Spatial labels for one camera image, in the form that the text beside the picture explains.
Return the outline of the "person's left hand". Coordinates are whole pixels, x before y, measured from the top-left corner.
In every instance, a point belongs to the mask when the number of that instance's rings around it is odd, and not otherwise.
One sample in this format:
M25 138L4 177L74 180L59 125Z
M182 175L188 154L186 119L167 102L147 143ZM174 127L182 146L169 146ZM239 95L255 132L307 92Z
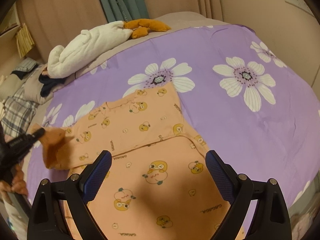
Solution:
M3 199L8 197L8 192L22 194L25 196L28 195L27 185L24 181L24 173L19 164L15 166L15 175L11 184L1 180L1 195Z

